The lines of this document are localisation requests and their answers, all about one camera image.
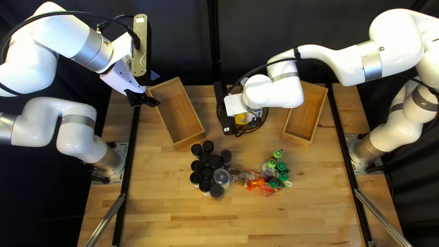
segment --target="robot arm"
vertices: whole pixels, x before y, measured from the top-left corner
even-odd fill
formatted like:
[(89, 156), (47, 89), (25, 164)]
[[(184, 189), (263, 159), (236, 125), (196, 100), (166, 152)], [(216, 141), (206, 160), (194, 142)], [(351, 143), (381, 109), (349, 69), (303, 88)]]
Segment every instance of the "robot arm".
[[(318, 45), (303, 45), (271, 58), (315, 58), (334, 71), (343, 86), (400, 73), (416, 66), (426, 85), (439, 91), (439, 19), (405, 9), (380, 14), (369, 29), (370, 40), (334, 51)], [(224, 99), (229, 116), (263, 107), (293, 108), (302, 104), (303, 92), (293, 61), (267, 67), (268, 76), (250, 77), (242, 95)], [(241, 104), (232, 104), (240, 99)], [(386, 124), (375, 128), (360, 142), (351, 145), (356, 165), (367, 166), (394, 149), (415, 142), (423, 124), (433, 120), (438, 98), (428, 88), (408, 81), (396, 95)]]
[[(318, 45), (303, 45), (278, 54), (268, 62), (296, 58), (297, 55), (300, 55), (299, 58), (319, 59), (331, 67), (342, 85), (357, 85), (417, 65), (425, 50), (436, 45), (434, 41), (439, 38), (437, 26), (437, 18), (405, 9), (389, 10), (372, 22), (369, 41), (338, 51)], [(434, 71), (435, 75), (439, 75), (439, 67), (433, 66), (439, 64), (439, 58), (436, 53), (430, 53), (429, 60), (423, 64), (430, 65), (430, 74)], [(239, 96), (243, 109), (293, 108), (302, 104), (303, 92), (295, 62), (270, 65), (267, 73), (268, 76), (255, 75), (247, 80), (243, 94)]]
[(46, 146), (52, 140), (60, 116), (56, 146), (61, 153), (95, 166), (108, 177), (123, 168), (119, 154), (94, 135), (96, 110), (68, 100), (33, 98), (19, 116), (0, 113), (0, 144)]
[[(54, 11), (65, 9), (46, 2), (33, 16)], [(6, 62), (0, 65), (0, 96), (27, 94), (51, 85), (58, 53), (99, 73), (104, 82), (124, 95), (126, 90), (132, 94), (146, 90), (129, 69), (132, 44), (128, 33), (112, 43), (75, 16), (58, 15), (31, 22), (12, 36)]]

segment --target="wooden box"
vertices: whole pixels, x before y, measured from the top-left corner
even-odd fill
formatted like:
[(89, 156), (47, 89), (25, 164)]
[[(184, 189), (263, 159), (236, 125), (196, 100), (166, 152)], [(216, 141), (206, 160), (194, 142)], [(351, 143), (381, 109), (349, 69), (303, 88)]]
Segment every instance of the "wooden box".
[(303, 104), (290, 109), (281, 138), (309, 145), (313, 142), (328, 89), (308, 82), (301, 83), (305, 97)]
[(183, 148), (206, 137), (180, 78), (174, 78), (148, 89), (160, 101), (158, 113), (166, 125), (174, 149)]

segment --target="clear plastic lid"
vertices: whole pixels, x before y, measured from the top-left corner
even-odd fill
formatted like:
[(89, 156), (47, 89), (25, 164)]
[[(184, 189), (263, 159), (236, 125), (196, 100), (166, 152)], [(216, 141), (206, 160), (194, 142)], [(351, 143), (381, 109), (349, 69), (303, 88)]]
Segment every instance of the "clear plastic lid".
[(217, 169), (213, 174), (215, 181), (219, 185), (225, 185), (230, 181), (229, 173), (224, 169)]

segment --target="wooden tabletop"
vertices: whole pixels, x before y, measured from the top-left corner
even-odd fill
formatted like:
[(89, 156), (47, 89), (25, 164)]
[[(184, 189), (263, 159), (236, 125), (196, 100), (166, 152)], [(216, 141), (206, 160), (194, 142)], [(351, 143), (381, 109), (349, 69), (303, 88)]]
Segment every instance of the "wooden tabletop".
[[(280, 140), (288, 109), (270, 108), (264, 126), (254, 133), (224, 136), (213, 87), (185, 89), (215, 151), (232, 151), (232, 167), (257, 171), (274, 149), (283, 148), (293, 186), (269, 198), (238, 185), (231, 185), (220, 202), (204, 197), (189, 182), (190, 146), (175, 151), (164, 138), (166, 128), (157, 111), (142, 106), (122, 246), (364, 246), (327, 100), (313, 143), (302, 147)], [(334, 92), (345, 133), (368, 132), (356, 87), (335, 84)], [(131, 117), (124, 96), (114, 92), (103, 139), (128, 142)], [(384, 176), (357, 180), (400, 230)], [(78, 246), (85, 244), (119, 193), (119, 185), (91, 186)], [(96, 246), (111, 246), (113, 230), (114, 219)], [(371, 232), (375, 242), (389, 243), (380, 225), (371, 224)]]

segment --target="bottle label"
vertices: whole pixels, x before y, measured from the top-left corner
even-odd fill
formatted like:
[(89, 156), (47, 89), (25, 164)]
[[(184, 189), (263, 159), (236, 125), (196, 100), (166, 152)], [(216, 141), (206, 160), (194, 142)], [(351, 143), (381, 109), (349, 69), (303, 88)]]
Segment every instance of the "bottle label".
[(259, 180), (257, 173), (251, 171), (241, 171), (239, 176), (248, 180)]

